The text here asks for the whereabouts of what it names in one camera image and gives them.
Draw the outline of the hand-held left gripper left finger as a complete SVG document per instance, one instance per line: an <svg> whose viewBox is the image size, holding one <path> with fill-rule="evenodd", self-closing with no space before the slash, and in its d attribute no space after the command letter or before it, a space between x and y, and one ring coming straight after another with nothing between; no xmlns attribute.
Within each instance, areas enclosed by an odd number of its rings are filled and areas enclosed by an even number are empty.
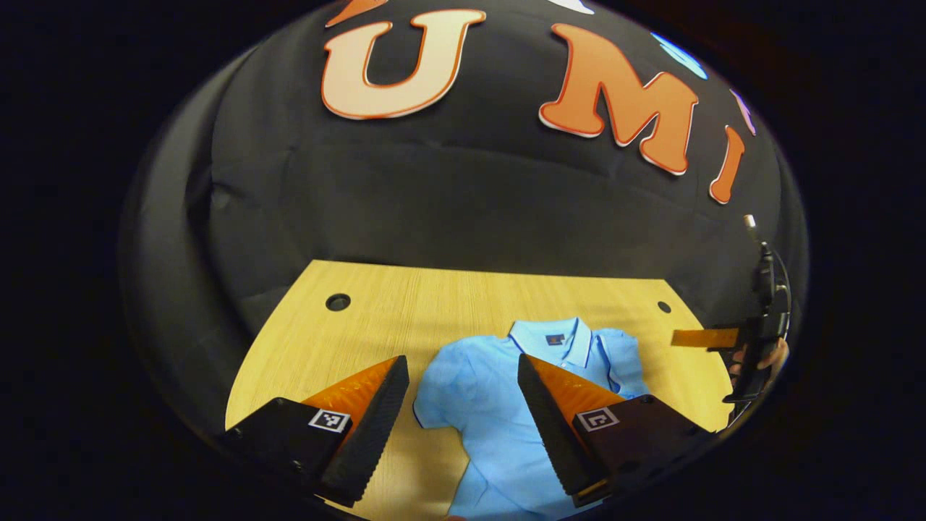
<svg viewBox="0 0 926 521"><path fill-rule="evenodd" d="M379 465L408 385L406 356L396 356L307 399L268 400L221 434L221 445L288 488L353 507Z"/></svg>

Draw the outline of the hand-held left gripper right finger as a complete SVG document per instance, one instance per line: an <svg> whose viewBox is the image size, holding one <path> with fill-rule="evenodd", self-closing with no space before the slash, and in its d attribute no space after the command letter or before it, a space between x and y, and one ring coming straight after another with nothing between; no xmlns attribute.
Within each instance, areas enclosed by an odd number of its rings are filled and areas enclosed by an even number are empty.
<svg viewBox="0 0 926 521"><path fill-rule="evenodd" d="M518 385L576 507L638 494L715 441L714 432L652 394L625 399L528 354L518 359Z"/></svg>

